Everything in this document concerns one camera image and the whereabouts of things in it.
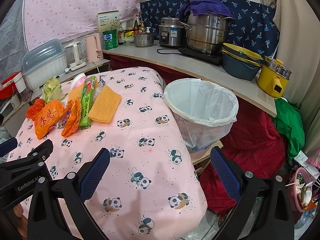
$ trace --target stacked bowls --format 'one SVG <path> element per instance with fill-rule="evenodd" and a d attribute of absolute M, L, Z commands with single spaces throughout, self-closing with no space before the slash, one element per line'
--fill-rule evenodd
<path fill-rule="evenodd" d="M 248 49 L 229 44 L 222 44 L 223 68 L 236 78 L 253 80 L 262 68 L 263 58 Z"/>

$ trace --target yellow electric pot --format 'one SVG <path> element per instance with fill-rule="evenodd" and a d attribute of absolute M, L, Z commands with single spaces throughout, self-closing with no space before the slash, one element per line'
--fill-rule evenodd
<path fill-rule="evenodd" d="M 280 98 L 290 80 L 290 75 L 291 71 L 280 60 L 265 57 L 258 78 L 258 86 L 268 95 Z"/>

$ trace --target pink basket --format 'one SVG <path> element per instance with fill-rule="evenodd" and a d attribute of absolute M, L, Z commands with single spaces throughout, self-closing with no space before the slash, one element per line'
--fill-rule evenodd
<path fill-rule="evenodd" d="M 302 174 L 306 184 L 312 181 L 309 173 L 306 171 L 305 168 L 298 168 L 292 179 L 290 179 L 289 184 L 294 183 L 296 181 L 298 173 Z M 300 205 L 300 201 L 297 195 L 297 184 L 287 186 L 287 191 L 292 211 L 304 212 L 303 208 Z"/>

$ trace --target purple towel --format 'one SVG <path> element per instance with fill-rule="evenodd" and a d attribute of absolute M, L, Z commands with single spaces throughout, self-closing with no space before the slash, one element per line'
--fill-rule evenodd
<path fill-rule="evenodd" d="M 199 14 L 221 14 L 226 17 L 233 17 L 233 12 L 219 0 L 187 0 L 178 10 L 179 20 L 184 20 L 188 11 L 192 11 L 193 16 Z"/>

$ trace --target pink dotted curtain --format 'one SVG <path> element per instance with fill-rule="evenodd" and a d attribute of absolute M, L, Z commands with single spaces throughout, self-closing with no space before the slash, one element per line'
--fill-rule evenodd
<path fill-rule="evenodd" d="M 97 29 L 97 13 L 119 10 L 132 19 L 140 0 L 25 0 L 24 31 L 28 50 L 52 39 L 63 42 Z"/>

